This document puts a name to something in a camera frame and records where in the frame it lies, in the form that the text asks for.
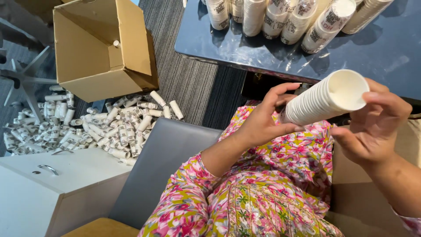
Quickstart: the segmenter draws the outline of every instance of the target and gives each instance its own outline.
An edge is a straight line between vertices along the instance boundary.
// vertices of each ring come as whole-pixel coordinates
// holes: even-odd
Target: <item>striped carpet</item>
[[[245,71],[183,59],[174,51],[174,43],[183,14],[182,1],[141,0],[146,27],[154,38],[160,78],[159,94],[166,101],[176,100],[185,115],[185,122],[216,129],[225,129],[238,106],[245,99],[240,95]],[[5,41],[8,62],[1,69],[11,69],[10,59],[29,63],[36,56],[27,48]],[[50,55],[37,76],[55,78],[55,58]],[[0,80],[0,103],[3,104],[12,83]],[[37,97],[49,93],[48,86],[36,85]],[[76,116],[85,113],[90,104],[76,99]],[[17,117],[14,108],[0,107],[0,126]],[[5,152],[3,136],[0,155]]]

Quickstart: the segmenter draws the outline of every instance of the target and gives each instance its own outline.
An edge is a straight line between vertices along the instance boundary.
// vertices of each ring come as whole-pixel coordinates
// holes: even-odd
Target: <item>dark glossy table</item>
[[[182,57],[314,83],[338,69],[352,69],[401,97],[421,101],[421,0],[395,0],[355,35],[340,33],[317,54],[261,34],[247,38],[242,25],[211,27],[206,6],[189,0],[175,51]]]

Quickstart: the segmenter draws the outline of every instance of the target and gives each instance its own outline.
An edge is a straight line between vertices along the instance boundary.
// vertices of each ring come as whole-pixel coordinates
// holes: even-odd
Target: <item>left hand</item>
[[[275,125],[272,118],[276,107],[296,97],[296,95],[284,93],[297,89],[300,84],[283,83],[272,87],[264,97],[262,103],[256,106],[233,136],[244,143],[245,146],[251,148],[264,145],[280,136],[305,131],[305,128],[291,123]]]

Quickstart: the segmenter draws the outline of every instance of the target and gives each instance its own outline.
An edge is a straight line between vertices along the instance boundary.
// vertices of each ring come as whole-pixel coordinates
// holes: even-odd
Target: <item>pink floral fabric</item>
[[[219,140],[234,133],[258,103],[238,108]],[[330,207],[331,127],[321,121],[250,148],[222,178],[210,174],[197,154],[171,176],[138,237],[343,236],[323,219]],[[420,219],[402,219],[421,236]]]

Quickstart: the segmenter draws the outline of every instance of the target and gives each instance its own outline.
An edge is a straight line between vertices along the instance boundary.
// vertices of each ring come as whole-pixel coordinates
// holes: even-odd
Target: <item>drawer handle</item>
[[[57,171],[55,170],[55,169],[53,169],[51,166],[49,166],[49,165],[46,165],[46,164],[40,164],[40,165],[38,165],[38,168],[42,168],[42,167],[47,167],[48,169],[50,169],[55,175],[59,175],[58,173],[57,173]]]
[[[53,154],[51,154],[52,156],[54,156],[54,155],[58,155],[59,153],[61,153],[61,152],[63,152],[63,151],[58,151],[58,152],[54,152]]]

